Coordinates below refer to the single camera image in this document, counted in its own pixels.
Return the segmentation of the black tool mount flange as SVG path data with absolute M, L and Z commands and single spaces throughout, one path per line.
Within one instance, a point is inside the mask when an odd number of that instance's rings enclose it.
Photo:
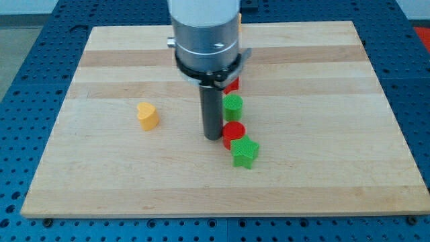
M 175 61 L 177 69 L 181 72 L 182 77 L 193 85 L 203 87 L 213 87 L 214 89 L 225 89 L 242 73 L 246 61 L 252 55 L 252 48 L 246 48 L 240 52 L 236 59 L 228 67 L 219 71 L 195 71 L 185 66 L 175 51 Z

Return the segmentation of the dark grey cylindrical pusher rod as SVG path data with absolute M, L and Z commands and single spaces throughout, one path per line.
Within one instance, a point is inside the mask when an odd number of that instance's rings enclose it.
M 222 92 L 213 87 L 199 86 L 204 136 L 218 140 L 222 136 Z

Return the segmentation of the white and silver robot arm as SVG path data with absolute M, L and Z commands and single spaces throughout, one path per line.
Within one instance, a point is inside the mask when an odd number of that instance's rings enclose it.
M 239 50 L 239 0 L 168 0 L 177 68 L 200 90 L 204 136 L 222 136 L 222 92 L 251 55 Z

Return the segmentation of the red block behind arm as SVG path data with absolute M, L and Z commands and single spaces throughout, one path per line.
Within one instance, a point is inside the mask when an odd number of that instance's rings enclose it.
M 224 90 L 224 94 L 228 95 L 232 91 L 239 90 L 240 87 L 240 78 L 237 77 L 232 83 L 230 83 Z

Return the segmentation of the yellow block behind arm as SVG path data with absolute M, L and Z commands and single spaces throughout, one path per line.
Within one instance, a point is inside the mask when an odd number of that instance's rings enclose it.
M 240 33 L 242 31 L 242 14 L 238 13 L 238 32 Z

